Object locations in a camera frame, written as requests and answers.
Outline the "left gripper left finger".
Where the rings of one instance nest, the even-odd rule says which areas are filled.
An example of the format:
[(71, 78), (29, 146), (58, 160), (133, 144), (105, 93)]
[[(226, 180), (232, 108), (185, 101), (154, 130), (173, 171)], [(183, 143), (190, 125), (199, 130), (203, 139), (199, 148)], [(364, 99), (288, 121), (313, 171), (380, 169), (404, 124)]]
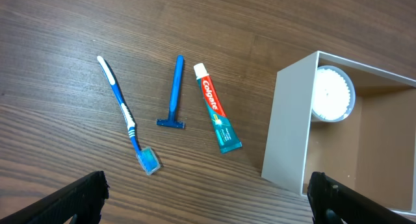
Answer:
[(47, 197), (1, 219), (1, 223), (85, 223), (98, 224), (109, 198), (103, 171), (94, 171)]

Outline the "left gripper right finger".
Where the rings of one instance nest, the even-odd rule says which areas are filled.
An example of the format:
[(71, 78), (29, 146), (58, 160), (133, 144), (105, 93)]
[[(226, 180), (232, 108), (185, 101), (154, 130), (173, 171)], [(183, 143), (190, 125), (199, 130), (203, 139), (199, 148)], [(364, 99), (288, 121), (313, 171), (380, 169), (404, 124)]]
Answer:
[(311, 174), (307, 198), (314, 224), (415, 224), (317, 171)]

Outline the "white round cotton swab jar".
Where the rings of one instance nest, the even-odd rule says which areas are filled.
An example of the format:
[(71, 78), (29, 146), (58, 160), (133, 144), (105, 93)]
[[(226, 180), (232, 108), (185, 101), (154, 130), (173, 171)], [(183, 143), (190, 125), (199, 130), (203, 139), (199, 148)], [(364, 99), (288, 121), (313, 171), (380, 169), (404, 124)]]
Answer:
[(319, 66), (315, 73), (311, 122), (335, 123), (353, 111), (356, 92), (350, 77), (340, 68)]

